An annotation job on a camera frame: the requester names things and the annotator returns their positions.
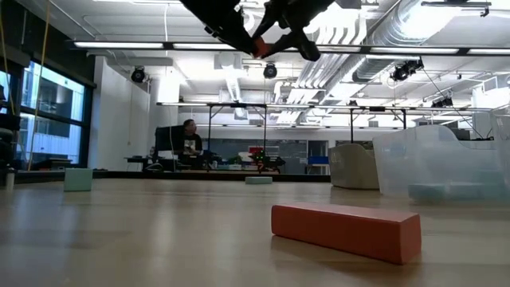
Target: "security camera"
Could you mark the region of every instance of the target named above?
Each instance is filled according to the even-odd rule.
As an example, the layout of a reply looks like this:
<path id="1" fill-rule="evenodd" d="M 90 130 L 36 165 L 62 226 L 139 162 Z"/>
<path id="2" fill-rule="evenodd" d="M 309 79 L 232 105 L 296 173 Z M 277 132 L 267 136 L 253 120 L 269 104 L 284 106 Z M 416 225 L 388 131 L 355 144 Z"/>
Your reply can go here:
<path id="1" fill-rule="evenodd" d="M 131 75 L 131 80 L 134 81 L 135 83 L 142 84 L 147 77 L 147 74 L 144 72 L 144 70 L 145 67 L 143 66 L 135 67 L 135 71 Z"/>
<path id="2" fill-rule="evenodd" d="M 268 63 L 264 69 L 264 78 L 274 79 L 278 74 L 277 67 L 273 63 Z"/>

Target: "rope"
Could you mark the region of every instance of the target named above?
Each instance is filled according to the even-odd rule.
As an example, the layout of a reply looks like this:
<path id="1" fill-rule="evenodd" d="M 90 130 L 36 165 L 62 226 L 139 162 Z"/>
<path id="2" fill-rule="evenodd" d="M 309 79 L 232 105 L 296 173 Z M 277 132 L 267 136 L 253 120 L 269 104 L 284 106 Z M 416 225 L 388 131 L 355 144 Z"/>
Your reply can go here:
<path id="1" fill-rule="evenodd" d="M 41 76 L 42 70 L 45 66 L 45 57 L 46 57 L 46 42 L 48 40 L 48 28 L 49 28 L 49 8 L 51 6 L 50 0 L 46 0 L 46 25 L 45 25 L 45 37 L 42 41 L 42 55 L 41 55 L 41 71 L 39 72 L 39 81 L 37 83 L 37 97 L 35 100 L 35 113 L 33 118 L 33 132 L 30 139 L 30 158 L 29 158 L 29 168 L 28 171 L 32 168 L 32 160 L 33 160 L 33 139 L 35 133 L 37 131 L 37 126 L 39 125 L 37 122 L 37 114 L 39 113 L 39 97 L 41 95 Z"/>

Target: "computer monitor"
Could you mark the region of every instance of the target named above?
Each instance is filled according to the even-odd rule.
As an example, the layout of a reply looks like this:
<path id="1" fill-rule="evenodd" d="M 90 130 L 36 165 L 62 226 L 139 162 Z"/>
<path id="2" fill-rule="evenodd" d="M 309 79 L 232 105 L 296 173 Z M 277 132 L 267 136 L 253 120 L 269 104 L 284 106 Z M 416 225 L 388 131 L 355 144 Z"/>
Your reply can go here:
<path id="1" fill-rule="evenodd" d="M 156 151 L 181 151 L 184 149 L 184 126 L 156 128 Z"/>

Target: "man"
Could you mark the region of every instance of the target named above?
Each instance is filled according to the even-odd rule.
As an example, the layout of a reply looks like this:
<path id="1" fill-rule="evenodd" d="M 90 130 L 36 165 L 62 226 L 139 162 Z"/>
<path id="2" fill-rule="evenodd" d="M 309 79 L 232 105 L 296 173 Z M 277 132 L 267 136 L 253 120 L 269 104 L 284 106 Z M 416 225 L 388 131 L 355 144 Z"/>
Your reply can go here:
<path id="1" fill-rule="evenodd" d="M 183 155 L 200 155 L 202 151 L 202 139 L 197 132 L 197 125 L 194 120 L 184 121 L 184 150 Z"/>

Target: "metal frame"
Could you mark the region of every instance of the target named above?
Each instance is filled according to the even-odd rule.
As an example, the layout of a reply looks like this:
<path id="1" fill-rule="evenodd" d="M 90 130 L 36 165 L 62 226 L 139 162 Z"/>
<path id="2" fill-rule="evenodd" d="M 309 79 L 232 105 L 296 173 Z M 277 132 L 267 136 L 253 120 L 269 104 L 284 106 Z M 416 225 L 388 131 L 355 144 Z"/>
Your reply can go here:
<path id="1" fill-rule="evenodd" d="M 211 133 L 211 124 L 213 118 L 224 108 L 224 107 L 230 107 L 230 108 L 250 108 L 253 107 L 257 112 L 257 108 L 263 108 L 264 111 L 264 139 L 263 139 L 263 148 L 265 151 L 265 141 L 266 141 L 266 131 L 267 131 L 267 121 L 265 120 L 268 115 L 268 107 L 266 104 L 244 104 L 244 103 L 208 103 L 207 106 L 209 107 L 209 131 L 208 131 L 208 137 L 207 137 L 207 150 L 210 152 L 210 133 Z M 220 107 L 219 110 L 217 110 L 213 114 L 213 107 Z M 207 172 L 210 171 L 210 166 L 207 164 Z"/>
<path id="2" fill-rule="evenodd" d="M 170 105 L 170 106 L 186 106 L 187 103 L 156 103 L 157 105 Z M 230 107 L 230 108 L 249 108 L 253 107 L 257 112 L 258 110 L 256 108 L 263 108 L 265 110 L 264 115 L 260 115 L 264 117 L 264 119 L 267 118 L 268 108 L 271 108 L 272 104 L 245 104 L 245 103 L 193 103 L 198 106 L 205 106 L 209 107 L 209 137 L 208 137 L 208 150 L 210 151 L 210 133 L 212 128 L 212 119 L 224 108 L 224 107 Z M 219 106 L 221 107 L 217 112 L 214 114 L 212 113 L 213 107 Z M 302 105 L 303 107 L 299 108 L 329 108 L 334 110 L 347 110 L 348 114 L 351 118 L 351 124 L 350 124 L 350 130 L 351 130 L 351 143 L 354 143 L 354 121 L 356 118 L 354 118 L 355 111 L 359 110 L 361 111 L 360 114 L 364 112 L 390 112 L 390 114 L 393 114 L 397 116 L 397 112 L 402 113 L 402 118 L 400 116 L 397 116 L 403 123 L 403 129 L 407 129 L 407 115 L 408 112 L 489 112 L 492 109 L 491 108 L 415 108 L 415 107 L 386 107 L 386 106 L 320 106 L 320 105 Z M 279 108 L 283 108 L 284 104 L 278 104 Z M 267 136 L 267 121 L 264 120 L 264 126 L 260 125 L 259 128 L 264 128 L 264 149 L 265 149 L 265 142 L 266 142 L 266 136 Z M 341 128 L 341 127 L 324 127 L 324 128 Z M 371 129 L 366 127 L 357 127 L 357 129 Z"/>

